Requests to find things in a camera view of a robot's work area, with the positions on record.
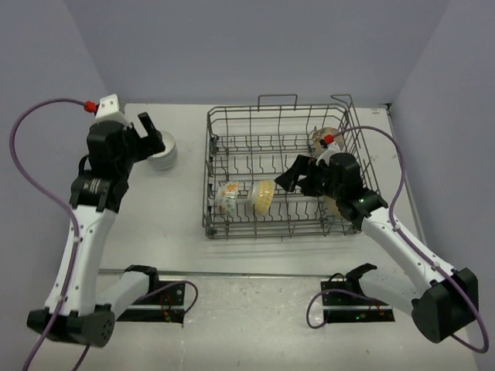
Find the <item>yellow dotted bowl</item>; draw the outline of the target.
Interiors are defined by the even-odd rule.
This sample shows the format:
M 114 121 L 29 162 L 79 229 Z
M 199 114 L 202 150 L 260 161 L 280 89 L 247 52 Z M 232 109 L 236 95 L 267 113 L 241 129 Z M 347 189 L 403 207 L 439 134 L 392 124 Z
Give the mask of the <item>yellow dotted bowl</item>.
M 257 181 L 253 183 L 248 193 L 248 201 L 257 214 L 265 216 L 270 209 L 274 194 L 275 182 L 273 180 Z

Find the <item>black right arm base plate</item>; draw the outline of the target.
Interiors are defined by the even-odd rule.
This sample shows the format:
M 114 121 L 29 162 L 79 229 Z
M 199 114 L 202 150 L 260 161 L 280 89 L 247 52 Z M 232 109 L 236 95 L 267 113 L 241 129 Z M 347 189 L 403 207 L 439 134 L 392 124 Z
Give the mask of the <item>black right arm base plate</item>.
M 334 275 L 329 280 L 321 281 L 320 287 L 322 291 L 337 289 L 363 295 L 353 281 L 348 281 L 341 274 Z M 324 321 L 328 324 L 395 321 L 394 312 L 390 305 L 355 298 L 341 292 L 324 294 L 322 304 Z

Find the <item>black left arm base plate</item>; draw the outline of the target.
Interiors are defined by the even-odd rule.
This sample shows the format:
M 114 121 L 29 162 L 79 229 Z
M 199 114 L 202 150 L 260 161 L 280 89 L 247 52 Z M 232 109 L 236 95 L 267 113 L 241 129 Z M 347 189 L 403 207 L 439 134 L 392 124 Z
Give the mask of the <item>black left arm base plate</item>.
M 136 301 L 118 322 L 176 323 L 184 320 L 185 284 L 177 284 L 158 294 Z

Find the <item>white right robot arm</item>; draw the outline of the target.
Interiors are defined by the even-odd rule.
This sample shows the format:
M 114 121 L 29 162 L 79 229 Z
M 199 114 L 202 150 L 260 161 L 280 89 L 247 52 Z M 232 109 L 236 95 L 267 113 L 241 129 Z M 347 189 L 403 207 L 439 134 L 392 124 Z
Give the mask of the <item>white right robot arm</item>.
M 414 286 L 401 296 L 429 341 L 439 343 L 478 318 L 476 275 L 467 268 L 456 270 L 417 240 L 386 201 L 364 185 L 353 155 L 336 153 L 329 161 L 298 155 L 275 182 L 286 192 L 300 188 L 305 196 L 333 199 L 346 221 L 389 254 Z

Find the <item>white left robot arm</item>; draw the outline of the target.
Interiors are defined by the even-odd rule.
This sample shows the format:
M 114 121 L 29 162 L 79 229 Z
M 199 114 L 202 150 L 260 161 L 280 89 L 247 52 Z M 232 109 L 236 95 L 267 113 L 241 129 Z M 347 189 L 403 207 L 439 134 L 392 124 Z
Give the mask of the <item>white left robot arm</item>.
M 135 163 L 165 151 L 161 133 L 145 112 L 138 119 L 147 135 L 132 124 L 105 119 L 90 126 L 88 153 L 70 187 L 67 244 L 55 284 L 41 309 L 29 312 L 27 326 L 54 342 L 102 348 L 117 318 L 135 301 L 156 301 L 161 293 L 154 267 L 131 265 L 102 295 L 96 283 L 106 239 L 128 190 Z

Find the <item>orange green floral bowl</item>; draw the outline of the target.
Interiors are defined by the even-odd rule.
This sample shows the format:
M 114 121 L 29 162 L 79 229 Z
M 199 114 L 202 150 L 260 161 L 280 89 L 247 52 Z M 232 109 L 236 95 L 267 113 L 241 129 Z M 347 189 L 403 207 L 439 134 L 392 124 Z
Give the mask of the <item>orange green floral bowl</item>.
M 226 182 L 218 188 L 214 203 L 226 217 L 233 215 L 238 193 L 239 182 Z

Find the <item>light blue bowl rack end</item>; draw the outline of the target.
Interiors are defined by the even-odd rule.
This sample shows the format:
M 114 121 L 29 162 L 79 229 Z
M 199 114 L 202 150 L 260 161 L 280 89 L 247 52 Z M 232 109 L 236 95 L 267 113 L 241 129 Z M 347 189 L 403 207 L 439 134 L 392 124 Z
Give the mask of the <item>light blue bowl rack end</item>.
M 176 140 L 175 137 L 168 131 L 160 131 L 160 133 L 162 135 L 162 142 L 165 146 L 165 149 L 159 154 L 161 156 L 167 156 L 176 150 Z

